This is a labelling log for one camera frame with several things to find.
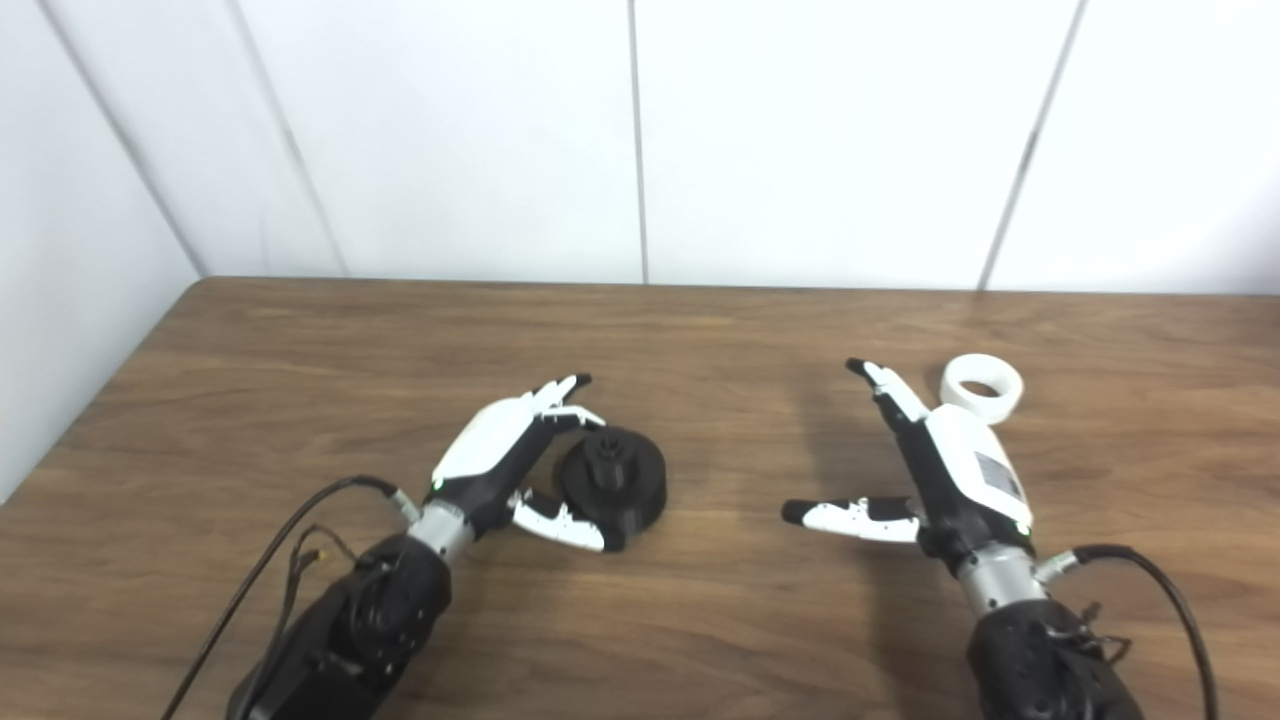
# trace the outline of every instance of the wall seam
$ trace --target wall seam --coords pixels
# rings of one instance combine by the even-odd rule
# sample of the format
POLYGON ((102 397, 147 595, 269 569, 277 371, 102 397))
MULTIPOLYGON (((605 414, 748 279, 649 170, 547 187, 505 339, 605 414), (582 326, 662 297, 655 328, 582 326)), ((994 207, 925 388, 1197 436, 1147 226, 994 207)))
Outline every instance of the wall seam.
POLYGON ((1062 46, 1059 49, 1057 61, 1053 64, 1053 73, 1050 76, 1048 86, 1044 88, 1044 97, 1041 100, 1041 108, 1036 114, 1036 122, 1032 124, 1032 129, 1027 136, 1027 145, 1023 146, 1023 156, 1018 163, 1018 172, 1014 174, 1014 182, 1009 188, 1009 196, 1005 199, 1005 208, 1000 213, 1000 223, 996 224, 996 233, 991 238, 991 246, 987 249, 987 259, 982 265, 982 273, 978 275, 978 287, 975 290, 979 292, 987 291, 991 287, 991 275, 995 273, 1000 252, 1005 247, 1005 236, 1009 233, 1009 225, 1018 209, 1018 201, 1021 199, 1023 184, 1027 182, 1027 174, 1030 169, 1032 159, 1036 156, 1036 147, 1039 145, 1044 122, 1048 119, 1050 109, 1053 105, 1053 97, 1057 95, 1059 82, 1062 79, 1062 72, 1066 69, 1068 59, 1071 55, 1071 47, 1075 45, 1076 31, 1079 31, 1080 22, 1084 19, 1084 9, 1088 4, 1089 0, 1079 0, 1075 6, 1075 13, 1071 15, 1071 24, 1068 26, 1066 36, 1062 38, 1062 46))
POLYGON ((649 284, 649 219, 644 197, 644 138, 640 129, 640 63, 636 45, 636 0, 627 0, 627 36, 631 44, 631 127, 636 145, 636 206, 640 211, 640 279, 649 284))
POLYGON ((196 251, 195 246, 192 246, 191 241, 179 227, 178 220, 169 209, 169 204, 160 193, 160 188, 156 186, 155 178, 151 177, 146 159, 142 156, 137 143, 134 143, 129 137, 128 131, 124 129, 120 119, 111 110, 111 106, 108 104, 106 97, 102 95, 97 83, 93 82, 93 77, 90 74, 88 67, 84 64, 84 59, 76 50, 76 45, 72 42, 72 38, 61 19, 58 17, 58 13, 54 12, 50 0, 36 0, 36 5, 40 8, 40 13, 45 17, 45 22, 49 24, 49 28, 54 32, 54 38, 58 41, 58 45, 61 46, 63 53, 67 55, 68 60, 70 60, 72 68, 74 68, 81 83, 83 83, 84 88, 88 91, 90 99, 93 101, 97 111, 101 113, 102 119, 106 122, 108 128, 110 128, 115 141, 120 143, 120 149, 124 151, 125 158, 128 158, 129 165, 132 165, 133 172, 137 173, 138 181, 147 191, 147 196, 151 197, 151 202, 155 205, 156 211, 160 213, 160 218, 169 228, 169 233, 173 236, 174 242, 178 243, 182 254, 187 258, 187 261, 191 263, 191 268, 196 272, 196 275, 201 279, 207 278, 210 274, 209 265, 205 263, 205 259, 200 256, 200 252, 196 251))
POLYGON ((266 70, 266 63, 262 60, 262 53, 257 46, 257 40, 253 37, 253 31, 248 24, 248 18, 244 17, 244 9, 241 6, 239 0, 225 0, 225 6, 232 17, 232 24, 236 27, 236 35, 239 37, 241 45, 248 55, 250 67, 252 68, 253 79, 257 83, 259 92, 261 92, 262 97, 266 100, 268 109, 271 113, 271 119, 275 120, 275 126, 283 137, 285 151, 289 155, 289 163, 293 165, 293 172, 302 183, 302 190, 306 192, 311 209, 320 219, 320 227, 329 243, 329 251, 333 254, 334 261, 338 264, 338 272, 342 277, 349 278, 351 268, 347 264, 346 255, 342 252, 342 242, 339 242, 338 233, 334 231, 333 223, 329 220, 329 211, 325 209, 324 201, 320 199, 320 188, 316 187, 315 179, 311 177, 311 169, 307 165, 306 158, 302 155, 302 147, 298 146, 297 136, 293 133, 293 126, 289 123, 289 118, 284 111, 284 102, 280 101, 280 96, 275 90, 275 83, 271 82, 271 74, 266 70))

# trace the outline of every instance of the robotic finger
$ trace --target robotic finger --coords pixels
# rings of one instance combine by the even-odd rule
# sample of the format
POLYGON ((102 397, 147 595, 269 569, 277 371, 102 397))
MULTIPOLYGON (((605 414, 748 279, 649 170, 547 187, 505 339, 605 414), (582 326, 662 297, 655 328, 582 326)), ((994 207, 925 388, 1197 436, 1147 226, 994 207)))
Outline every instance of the robotic finger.
POLYGON ((864 497, 856 502, 788 500, 782 519, 794 525, 877 542, 914 543, 920 520, 909 497, 864 497))

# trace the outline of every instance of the black fingertip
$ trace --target black fingertip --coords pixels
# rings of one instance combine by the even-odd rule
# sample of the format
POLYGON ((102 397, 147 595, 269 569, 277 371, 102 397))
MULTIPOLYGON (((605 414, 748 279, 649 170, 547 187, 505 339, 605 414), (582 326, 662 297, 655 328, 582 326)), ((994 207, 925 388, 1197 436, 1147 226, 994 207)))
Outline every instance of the black fingertip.
POLYGON ((817 506, 812 500, 788 500, 782 503, 782 519, 792 525, 804 525, 804 516, 817 506))
POLYGON ((870 379, 867 375, 867 360, 863 360, 861 357, 850 357, 849 360, 845 360, 845 366, 849 368, 849 370, 852 372, 855 375, 861 375, 867 379, 870 379))
POLYGON ((617 530, 600 528, 600 537, 604 539, 604 548, 602 552, 621 552, 627 544, 626 536, 617 530))

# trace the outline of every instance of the white robotic hand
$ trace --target white robotic hand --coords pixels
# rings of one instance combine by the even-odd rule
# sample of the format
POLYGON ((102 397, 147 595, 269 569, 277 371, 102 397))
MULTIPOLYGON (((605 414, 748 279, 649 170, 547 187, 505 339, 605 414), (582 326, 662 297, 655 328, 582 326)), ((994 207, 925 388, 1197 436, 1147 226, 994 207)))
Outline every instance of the white robotic hand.
POLYGON ((568 375, 476 413, 431 471, 424 520, 411 534, 456 556, 460 546, 513 521, 566 544, 617 550, 611 533, 576 516, 566 503, 520 489, 556 434, 605 425, 586 407, 564 404, 590 382, 588 374, 568 375))

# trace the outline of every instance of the black cylindrical knob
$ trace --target black cylindrical knob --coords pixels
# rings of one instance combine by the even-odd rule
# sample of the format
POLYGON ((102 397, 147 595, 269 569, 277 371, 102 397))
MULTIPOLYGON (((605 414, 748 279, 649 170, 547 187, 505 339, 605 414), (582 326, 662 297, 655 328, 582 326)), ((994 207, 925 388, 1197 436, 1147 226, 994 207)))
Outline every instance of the black cylindrical knob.
POLYGON ((628 487, 639 471, 635 447, 611 428, 596 430, 582 448, 591 484, 605 492, 628 487))

